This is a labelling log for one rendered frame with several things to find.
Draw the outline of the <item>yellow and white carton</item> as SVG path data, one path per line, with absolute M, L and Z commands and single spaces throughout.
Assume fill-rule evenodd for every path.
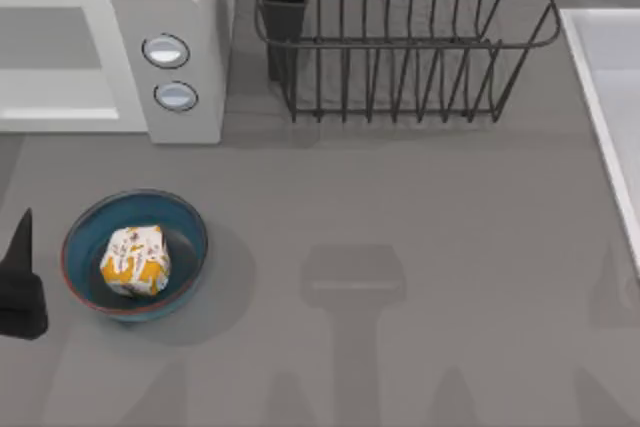
M 172 264 L 159 225 L 115 230 L 100 262 L 107 286 L 122 296 L 154 297 L 168 285 Z

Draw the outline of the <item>microwave door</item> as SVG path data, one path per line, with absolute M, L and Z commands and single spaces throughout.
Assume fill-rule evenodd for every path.
M 0 0 L 0 132 L 144 132 L 111 0 Z

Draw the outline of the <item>round microwave knob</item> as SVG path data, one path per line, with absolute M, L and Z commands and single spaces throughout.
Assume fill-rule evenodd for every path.
M 142 54 L 153 66 L 160 69 L 177 69 L 190 58 L 188 45 L 179 37 L 163 33 L 142 43 Z
M 188 83 L 173 81 L 154 88 L 154 100 L 171 112 L 187 112 L 199 101 L 197 91 Z

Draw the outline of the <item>blue bowl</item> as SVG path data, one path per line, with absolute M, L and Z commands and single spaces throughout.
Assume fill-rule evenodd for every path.
M 154 297 L 127 297 L 110 289 L 99 272 L 111 234 L 124 227 L 159 226 L 172 262 L 167 287 Z M 188 201 L 167 191 L 133 189 L 109 195 L 71 225 L 61 248 L 65 283 L 86 307 L 115 321 L 141 323 L 165 317 L 187 304 L 205 272 L 206 225 Z

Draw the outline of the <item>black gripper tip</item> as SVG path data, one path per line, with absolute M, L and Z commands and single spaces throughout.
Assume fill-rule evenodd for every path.
M 0 336 L 33 341 L 48 325 L 44 285 L 33 270 L 33 212 L 28 208 L 0 259 Z

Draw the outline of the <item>pale microwave oven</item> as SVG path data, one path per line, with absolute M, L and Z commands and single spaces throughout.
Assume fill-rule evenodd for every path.
M 157 144 L 216 144 L 226 103 L 235 0 L 111 0 L 145 116 L 144 132 Z M 168 33 L 189 47 L 189 61 L 160 69 L 142 54 L 145 39 Z M 180 81 L 198 93 L 187 112 L 156 103 L 154 88 Z

